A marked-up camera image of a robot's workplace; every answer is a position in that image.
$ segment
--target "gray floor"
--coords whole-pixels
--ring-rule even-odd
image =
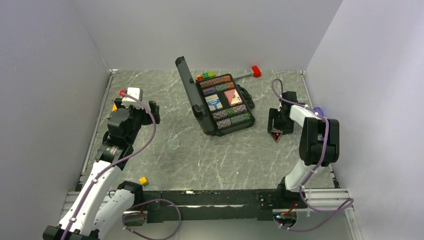
[[[194,70],[193,77],[211,70]],[[216,75],[244,70],[215,70]],[[237,83],[252,95],[256,122],[251,128],[217,137],[203,134],[193,116],[178,72],[172,70],[117,71],[107,95],[93,149],[88,162],[90,172],[94,155],[107,130],[106,116],[113,99],[121,89],[143,89],[143,101],[156,101],[161,122],[150,146],[126,164],[123,174],[112,186],[124,180],[139,182],[146,177],[146,190],[229,190],[275,188],[288,175],[299,158],[300,127],[284,135],[278,143],[267,133],[269,108],[277,108],[278,99],[271,90],[271,80],[283,80],[284,89],[296,91],[300,102],[308,103],[305,86],[298,71],[263,71],[260,78],[247,77]],[[134,144],[140,148],[150,137],[152,126],[143,126]],[[179,140],[179,147],[170,149],[167,141]],[[307,187],[333,188],[328,168],[317,173]]]

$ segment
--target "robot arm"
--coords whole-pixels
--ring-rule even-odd
[[[124,91],[131,97],[141,101],[143,92],[139,88],[129,87]],[[123,161],[104,172],[97,180],[96,176],[111,164],[133,153],[133,143],[142,125],[149,125],[152,120],[149,114],[135,100],[124,97],[114,100],[116,110],[109,116],[108,131],[103,136],[103,143],[98,148],[95,163],[70,210],[59,221],[59,224],[48,226],[43,233],[44,240],[60,240],[69,222],[72,222],[65,239],[98,240],[102,239],[112,224],[122,213],[137,203],[142,203],[143,187],[137,183],[125,181],[119,185],[113,198],[99,210],[106,193],[122,173],[127,161]],[[160,123],[159,106],[149,101],[154,120]],[[88,183],[95,180],[79,211],[78,205],[87,194]]]
[[[282,94],[282,98],[297,103],[296,92],[286,91]],[[330,123],[328,141],[325,158],[320,167],[327,167],[339,158],[339,121],[336,119],[328,119],[328,121]],[[293,133],[294,122],[302,127],[299,144],[300,158],[290,174],[284,178],[284,185],[288,191],[299,192],[301,183],[320,160],[324,144],[321,137],[324,135],[326,126],[311,111],[284,101],[280,102],[279,109],[269,110],[269,132],[277,130],[283,135]]]

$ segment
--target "red block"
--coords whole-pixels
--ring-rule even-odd
[[[126,91],[126,90],[124,90],[124,89],[122,89],[122,90],[119,92],[119,95],[123,97],[124,95],[123,95],[122,93],[126,94],[126,93],[127,93],[127,91]]]
[[[259,78],[262,74],[261,70],[259,70],[258,66],[252,66],[253,77]]]

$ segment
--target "yellow block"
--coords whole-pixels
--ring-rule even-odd
[[[147,181],[147,178],[144,176],[140,178],[140,183],[143,185],[143,187],[147,186],[149,184],[149,181]]]

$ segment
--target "toy hammer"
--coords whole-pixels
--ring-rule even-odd
[[[255,78],[259,78],[261,76],[261,70],[259,70],[258,66],[252,66],[250,72],[246,72],[238,76],[233,76],[232,79],[234,81],[237,81],[239,79],[250,77],[250,76],[253,76]]]

